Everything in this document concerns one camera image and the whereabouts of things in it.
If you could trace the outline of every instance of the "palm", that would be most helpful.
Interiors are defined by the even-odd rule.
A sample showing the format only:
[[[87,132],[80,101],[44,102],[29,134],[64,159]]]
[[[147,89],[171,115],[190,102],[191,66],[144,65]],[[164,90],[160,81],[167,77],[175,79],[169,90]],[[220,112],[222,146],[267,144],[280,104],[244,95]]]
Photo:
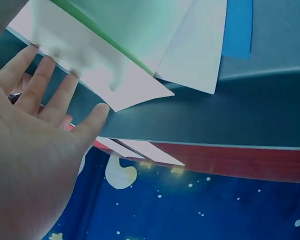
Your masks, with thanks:
[[[25,48],[0,71],[0,221],[7,221],[8,215],[11,224],[31,223],[23,239],[42,237],[58,219],[72,193],[82,156],[109,110],[99,105],[73,131],[64,130],[71,121],[66,112],[78,83],[68,75],[38,112],[55,67],[48,57],[12,105],[7,95],[36,52],[33,46]],[[0,236],[10,236],[9,230]]]

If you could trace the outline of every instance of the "paper sheet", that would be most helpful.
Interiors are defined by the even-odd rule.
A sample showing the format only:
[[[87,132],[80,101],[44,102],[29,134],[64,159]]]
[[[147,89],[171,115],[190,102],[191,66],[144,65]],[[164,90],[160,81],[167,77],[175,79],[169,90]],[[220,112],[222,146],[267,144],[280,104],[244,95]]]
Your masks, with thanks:
[[[155,73],[192,0],[70,0]]]
[[[193,0],[157,69],[162,79],[215,93],[226,10],[227,0]]]
[[[25,38],[39,41],[44,46],[44,53],[50,54],[53,49],[64,50],[67,53],[66,59],[78,53],[84,54],[82,57],[87,57],[89,64],[82,72],[80,80],[115,112],[145,101],[174,95],[121,52],[49,0],[32,0],[30,3],[37,4],[35,18],[28,3],[9,26]],[[73,67],[72,64],[67,65],[67,61],[58,63],[66,70]],[[116,92],[109,89],[109,83],[114,78],[123,80]]]
[[[146,156],[147,158],[157,162],[178,166],[185,166],[184,163],[180,162],[173,156],[170,156],[166,152],[162,151],[160,148],[151,144],[148,141],[140,141],[140,140],[130,140],[130,139],[118,139],[123,144],[127,145],[134,151],[139,152],[140,154]]]

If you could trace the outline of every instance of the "finger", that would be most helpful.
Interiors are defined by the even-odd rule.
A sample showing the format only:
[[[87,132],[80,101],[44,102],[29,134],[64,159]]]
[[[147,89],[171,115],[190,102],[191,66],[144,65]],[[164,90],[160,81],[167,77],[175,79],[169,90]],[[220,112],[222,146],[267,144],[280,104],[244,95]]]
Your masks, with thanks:
[[[71,115],[69,115],[69,114],[65,115],[59,128],[66,130],[67,127],[71,124],[72,120],[73,120],[73,117]]]
[[[0,87],[7,96],[18,85],[37,52],[35,46],[27,46],[0,70]]]
[[[67,75],[38,118],[56,128],[59,127],[65,118],[77,85],[78,78],[72,74]]]
[[[28,0],[0,0],[0,34]]]
[[[12,90],[11,94],[20,94],[20,93],[22,93],[26,89],[26,87],[27,87],[28,83],[30,82],[31,78],[32,78],[32,76],[25,72],[22,75],[18,85]]]
[[[93,108],[82,123],[71,130],[79,138],[84,148],[88,148],[96,139],[106,122],[108,113],[109,106],[100,103]]]
[[[33,116],[37,114],[55,67],[56,62],[45,56],[15,106]]]

